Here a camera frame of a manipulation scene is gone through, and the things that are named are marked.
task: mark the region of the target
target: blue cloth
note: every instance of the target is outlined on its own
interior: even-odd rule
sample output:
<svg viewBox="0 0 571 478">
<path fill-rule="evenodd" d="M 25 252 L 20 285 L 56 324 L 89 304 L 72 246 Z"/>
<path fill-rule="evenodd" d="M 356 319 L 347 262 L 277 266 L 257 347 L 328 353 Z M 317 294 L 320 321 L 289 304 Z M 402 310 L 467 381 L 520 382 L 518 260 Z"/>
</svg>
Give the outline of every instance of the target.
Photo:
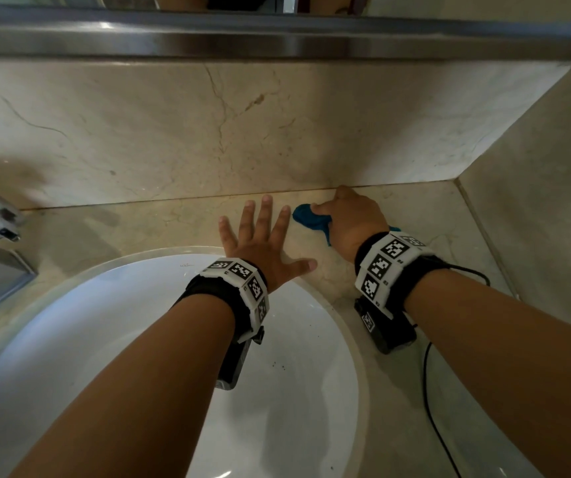
<svg viewBox="0 0 571 478">
<path fill-rule="evenodd" d="M 297 223 L 301 223 L 305 228 L 315 229 L 325 233 L 327 246 L 331 247 L 329 243 L 329 224 L 332 222 L 332 217 L 327 215 L 315 215 L 308 204 L 300 204 L 292 212 L 292 218 Z M 391 231 L 401 231 L 400 228 L 390 226 Z"/>
</svg>

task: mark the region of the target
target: oval sink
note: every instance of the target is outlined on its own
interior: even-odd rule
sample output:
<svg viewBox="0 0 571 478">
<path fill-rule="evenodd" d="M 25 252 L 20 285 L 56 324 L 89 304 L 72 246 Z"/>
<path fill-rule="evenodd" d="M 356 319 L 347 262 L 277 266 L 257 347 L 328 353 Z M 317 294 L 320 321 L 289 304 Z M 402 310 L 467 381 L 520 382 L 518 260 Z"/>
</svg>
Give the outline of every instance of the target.
<svg viewBox="0 0 571 478">
<path fill-rule="evenodd" d="M 51 291 L 44 297 L 50 305 L 0 353 L 0 477 L 217 258 L 146 255 L 103 273 L 91 269 L 64 295 Z M 215 390 L 190 478 L 339 477 L 357 469 L 364 439 L 359 378 L 361 389 L 364 383 L 350 353 L 355 346 L 329 305 L 301 284 L 270 297 L 263 344 L 250 345 L 234 390 Z"/>
</svg>

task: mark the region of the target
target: hand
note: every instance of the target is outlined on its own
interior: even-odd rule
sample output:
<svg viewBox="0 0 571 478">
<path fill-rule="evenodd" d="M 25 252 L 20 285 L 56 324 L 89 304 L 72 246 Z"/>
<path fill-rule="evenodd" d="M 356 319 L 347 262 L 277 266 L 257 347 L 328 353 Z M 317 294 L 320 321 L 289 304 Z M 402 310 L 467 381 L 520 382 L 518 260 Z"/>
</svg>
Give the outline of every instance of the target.
<svg viewBox="0 0 571 478">
<path fill-rule="evenodd" d="M 303 259 L 293 263 L 283 263 L 281 252 L 287 227 L 290 224 L 290 207 L 284 206 L 279 213 L 274 228 L 272 226 L 272 196 L 265 194 L 261 199 L 257 227 L 254 222 L 253 200 L 246 201 L 242 221 L 239 225 L 239 241 L 234 236 L 227 216 L 219 218 L 219 235 L 227 257 L 242 258 L 258 266 L 267 279 L 268 293 L 274 292 L 286 281 L 312 272 L 317 267 L 314 259 Z"/>
<path fill-rule="evenodd" d="M 365 240 L 376 233 L 389 231 L 377 203 L 347 186 L 338 186 L 333 200 L 312 204 L 310 209 L 316 215 L 332 217 L 329 242 L 340 256 L 351 263 L 354 263 L 356 253 Z"/>
</svg>

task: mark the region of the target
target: countertop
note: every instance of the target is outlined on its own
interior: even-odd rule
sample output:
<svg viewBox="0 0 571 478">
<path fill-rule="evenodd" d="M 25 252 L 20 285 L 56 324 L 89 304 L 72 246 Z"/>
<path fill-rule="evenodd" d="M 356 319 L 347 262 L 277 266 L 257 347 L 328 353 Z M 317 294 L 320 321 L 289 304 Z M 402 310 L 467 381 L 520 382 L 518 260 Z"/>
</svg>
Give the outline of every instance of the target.
<svg viewBox="0 0 571 478">
<path fill-rule="evenodd" d="M 388 222 L 400 226 L 431 246 L 439 256 L 484 272 L 494 287 L 509 293 L 469 209 L 455 184 L 435 182 L 372 186 L 359 192 L 376 200 Z M 304 202 L 322 202 L 332 190 L 274 194 L 280 208 Z M 36 280 L 0 305 L 0 336 L 10 331 L 13 319 L 36 298 L 83 270 L 117 257 L 151 249 L 179 246 L 220 246 L 217 218 L 230 217 L 234 225 L 249 199 L 260 195 L 174 199 L 27 212 L 22 240 L 8 248 L 18 250 L 39 272 Z M 371 341 L 353 299 L 353 266 L 328 248 L 325 236 L 291 221 L 285 242 L 293 257 L 314 257 L 319 268 L 304 277 L 345 321 L 362 355 L 369 382 L 369 427 L 361 477 L 452 477 L 447 457 L 434 434 L 422 404 L 420 377 L 424 336 L 396 353 L 383 355 Z M 464 441 L 465 419 L 495 435 L 490 421 L 440 358 L 430 356 L 430 402 L 461 471 L 475 467 Z"/>
</svg>

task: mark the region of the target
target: sink rim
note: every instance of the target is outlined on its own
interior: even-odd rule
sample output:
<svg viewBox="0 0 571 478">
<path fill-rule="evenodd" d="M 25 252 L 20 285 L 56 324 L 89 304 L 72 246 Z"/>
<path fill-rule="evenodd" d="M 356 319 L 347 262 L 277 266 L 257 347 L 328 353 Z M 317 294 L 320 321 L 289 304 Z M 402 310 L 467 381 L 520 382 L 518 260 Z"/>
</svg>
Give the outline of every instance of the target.
<svg viewBox="0 0 571 478">
<path fill-rule="evenodd" d="M 30 321 L 32 321 L 42 310 L 51 305 L 53 302 L 57 301 L 59 298 L 63 297 L 68 292 L 72 291 L 74 288 L 83 284 L 85 281 L 130 263 L 183 254 L 208 254 L 223 256 L 224 249 L 221 247 L 209 246 L 185 246 L 146 250 L 145 252 L 139 252 L 119 257 L 114 260 L 110 260 L 108 262 L 104 262 L 94 267 L 88 268 L 83 272 L 78 273 L 74 277 L 70 277 L 69 279 L 58 284 L 42 296 L 38 297 L 24 309 L 20 310 L 19 313 L 17 313 L 17 315 L 11 319 L 10 323 L 0 331 L 0 354 L 11 342 L 11 340 L 13 340 L 13 338 L 16 337 L 16 335 L 18 335 L 19 332 L 24 329 L 24 327 Z M 332 317 L 332 320 L 339 328 L 341 335 L 347 344 L 350 355 L 352 356 L 352 361 L 354 363 L 354 369 L 356 371 L 356 378 L 359 386 L 359 406 L 352 452 L 347 466 L 345 467 L 343 476 L 356 476 L 361 467 L 361 462 L 365 451 L 365 440 L 369 426 L 369 383 L 365 370 L 365 364 L 349 327 L 343 318 L 325 299 L 325 297 L 323 297 L 317 289 L 308 284 L 302 278 L 296 278 L 293 280 L 293 282 L 303 288 L 306 292 L 310 293 L 312 297 L 321 304 L 323 309 L 329 313 L 329 315 Z"/>
</svg>

